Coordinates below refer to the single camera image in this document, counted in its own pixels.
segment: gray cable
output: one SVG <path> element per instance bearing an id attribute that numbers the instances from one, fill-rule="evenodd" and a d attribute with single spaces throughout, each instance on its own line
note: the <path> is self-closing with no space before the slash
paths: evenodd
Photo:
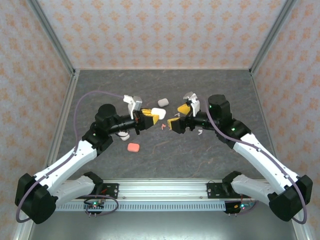
<path id="1" fill-rule="evenodd" d="M 62 163 L 60 163 L 58 166 L 56 166 L 54 169 L 52 169 L 51 171 L 49 171 L 46 176 L 42 176 L 40 177 L 27 191 L 26 193 L 23 195 L 22 199 L 20 200 L 20 203 L 18 204 L 18 208 L 16 210 L 16 213 L 15 213 L 15 219 L 18 223 L 25 223 L 27 221 L 30 220 L 30 217 L 26 218 L 26 219 L 23 219 L 21 220 L 20 219 L 20 211 L 21 211 L 21 208 L 22 208 L 22 205 L 24 204 L 26 198 L 28 197 L 28 195 L 31 193 L 31 191 L 43 180 L 45 179 L 46 177 L 50 176 L 53 172 L 55 172 L 56 170 L 58 170 L 59 168 L 61 168 L 62 166 L 64 166 L 67 162 L 69 162 L 72 157 L 75 155 L 75 153 L 77 152 L 77 149 L 78 149 L 78 146 L 79 146 L 79 136 L 78 136 L 78 131 L 77 131 L 77 128 L 76 128 L 76 119 L 77 119 L 77 111 L 78 111 L 78 108 L 79 108 L 79 105 L 81 103 L 81 101 L 88 95 L 91 95 L 91 94 L 106 94 L 106 95 L 110 95 L 110 96 L 113 96 L 113 97 L 116 97 L 116 98 L 120 98 L 120 99 L 123 99 L 124 97 L 121 96 L 121 95 L 117 95 L 117 94 L 114 94 L 114 93 L 111 93 L 111 92 L 107 92 L 107 91 L 99 91 L 99 90 L 94 90 L 94 91 L 90 91 L 90 92 L 87 92 L 86 94 L 84 94 L 80 99 L 79 101 L 77 102 L 76 106 L 75 106 L 75 110 L 74 110 L 74 115 L 73 115 L 73 130 L 74 130 L 74 134 L 75 134 L 75 147 L 74 147 L 74 152 L 71 153 L 71 155 Z"/>
<path id="2" fill-rule="evenodd" d="M 245 141 L 241 141 L 241 140 L 235 139 L 233 137 L 229 137 L 229 136 L 225 135 L 222 131 L 220 131 L 219 128 L 216 126 L 214 120 L 212 119 L 211 115 L 210 115 L 209 106 L 208 106 L 208 103 L 207 103 L 206 99 L 204 97 L 201 97 L 201 100 L 204 102 L 206 115 L 207 115 L 211 125 L 213 126 L 214 130 L 216 130 L 217 133 L 219 133 L 222 137 L 224 137 L 225 139 L 228 139 L 230 141 L 250 146 L 250 147 L 256 149 L 257 151 L 260 150 L 260 148 L 255 146 L 254 144 L 251 144 L 251 143 L 245 142 Z M 267 154 L 262 149 L 260 150 L 260 153 L 262 153 L 268 159 L 270 159 L 270 161 L 283 173 L 283 175 L 289 176 L 289 174 L 269 154 Z M 305 203 L 304 197 L 302 196 L 302 193 L 301 193 L 299 187 L 297 186 L 295 181 L 290 176 L 288 177 L 288 180 L 290 181 L 290 183 L 293 185 L 294 189 L 298 193 L 298 196 L 299 196 L 301 204 L 302 204 L 302 209 L 303 209 L 303 220 L 302 221 L 300 221 L 300 220 L 298 220 L 298 219 L 296 219 L 294 217 L 292 219 L 294 221 L 296 221 L 298 224 L 305 224 L 307 222 L 307 207 L 306 207 L 306 203 Z"/>

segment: mounting plate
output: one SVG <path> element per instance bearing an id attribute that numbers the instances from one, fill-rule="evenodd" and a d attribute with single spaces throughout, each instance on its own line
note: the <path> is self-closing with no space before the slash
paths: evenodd
<path id="1" fill-rule="evenodd" d="M 105 196 L 109 196 L 112 197 L 114 199 L 118 198 L 118 193 L 119 193 L 119 184 L 118 183 L 103 183 L 102 184 L 102 190 L 101 193 L 99 193 L 99 195 L 105 195 Z M 78 197 L 77 199 L 92 199 L 90 197 Z"/>
<path id="2" fill-rule="evenodd" d="M 239 199 L 241 194 L 236 192 L 226 192 L 222 187 L 221 182 L 208 182 L 206 184 L 206 192 L 208 199 Z M 250 198 L 249 196 L 242 195 L 244 199 Z"/>

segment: black wire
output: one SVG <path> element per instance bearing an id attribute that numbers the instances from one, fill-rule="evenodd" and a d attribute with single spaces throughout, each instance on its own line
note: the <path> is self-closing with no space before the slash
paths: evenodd
<path id="1" fill-rule="evenodd" d="M 87 204 L 87 205 L 94 205 L 92 202 L 88 202 L 88 201 L 90 201 L 90 200 L 92 200 L 92 199 L 95 199 L 96 202 L 98 202 L 97 200 L 100 200 L 100 199 L 96 199 L 96 198 L 89 198 L 89 199 L 84 200 L 83 203 L 84 203 L 84 204 Z"/>
<path id="2" fill-rule="evenodd" d="M 106 198 L 106 199 L 111 199 L 111 200 L 113 200 L 113 201 L 115 202 L 115 204 L 116 204 L 116 207 L 115 207 L 113 210 L 107 211 L 107 212 L 101 212 L 101 213 L 99 213 L 99 214 L 94 214 L 95 217 L 100 217 L 100 216 L 112 214 L 112 213 L 114 213 L 114 212 L 119 208 L 119 202 L 118 202 L 115 198 L 113 198 L 112 196 L 91 195 L 91 194 L 90 194 L 90 195 L 85 195 L 85 196 L 83 196 L 83 197 L 95 197 L 95 196 L 97 196 L 97 197 L 104 197 L 104 198 Z M 92 213 L 88 212 L 88 208 L 89 208 L 89 206 L 86 206 L 85 213 L 90 217 Z"/>
<path id="3" fill-rule="evenodd" d="M 115 133 L 115 135 L 117 135 L 118 137 L 126 137 L 126 136 L 128 136 L 129 135 L 129 133 L 130 133 L 130 130 L 125 130 L 125 132 L 126 133 L 128 133 L 127 135 L 125 135 L 125 136 L 120 136 L 117 132 Z"/>

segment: aluminum frame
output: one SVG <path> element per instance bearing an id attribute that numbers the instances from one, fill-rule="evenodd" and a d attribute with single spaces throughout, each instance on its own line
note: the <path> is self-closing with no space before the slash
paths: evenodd
<path id="1" fill-rule="evenodd" d="M 276 39 L 278 32 L 284 25 L 287 17 L 291 13 L 292 8 L 294 7 L 297 1 L 298 0 L 287 0 L 283 5 L 283 8 L 281 9 L 279 16 L 275 20 L 270 32 L 268 33 L 264 43 L 262 44 L 262 47 L 260 48 L 257 56 L 255 57 L 252 67 L 249 69 L 251 76 L 253 76 L 255 72 L 258 70 L 272 43 Z"/>
<path id="2" fill-rule="evenodd" d="M 120 203 L 135 202 L 208 202 L 206 183 L 214 181 L 221 183 L 221 179 L 106 179 L 105 183 L 118 183 L 118 200 Z M 225 198 L 210 199 L 212 202 L 225 201 Z M 20 223 L 16 230 L 14 240 L 29 239 L 33 222 Z M 308 224 L 300 225 L 293 222 L 297 240 L 315 240 Z"/>
<path id="3" fill-rule="evenodd" d="M 64 95 L 63 104 L 60 110 L 60 117 L 55 129 L 55 133 L 52 139 L 51 147 L 46 157 L 46 166 L 52 165 L 57 160 L 57 155 L 59 152 L 60 143 L 65 130 L 70 106 L 74 93 L 76 90 L 78 78 L 80 71 L 77 69 L 74 74 L 70 76 L 69 84 Z"/>
<path id="4" fill-rule="evenodd" d="M 53 27 L 51 26 L 47 16 L 45 15 L 41 5 L 39 4 L 38 0 L 27 0 L 29 2 L 30 7 L 34 11 L 34 14 L 39 19 L 45 33 L 47 34 L 48 38 L 50 39 L 51 43 L 53 44 L 54 48 L 56 49 L 57 53 L 59 54 L 65 68 L 69 71 L 70 74 L 73 74 L 75 69 L 65 51 L 62 44 L 60 43 Z"/>

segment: orange object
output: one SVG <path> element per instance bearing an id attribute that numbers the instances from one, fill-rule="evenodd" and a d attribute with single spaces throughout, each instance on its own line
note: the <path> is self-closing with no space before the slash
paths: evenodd
<path id="1" fill-rule="evenodd" d="M 140 145 L 138 143 L 129 143 L 128 144 L 128 151 L 129 152 L 137 153 L 137 152 L 139 152 L 139 149 L 140 149 Z"/>

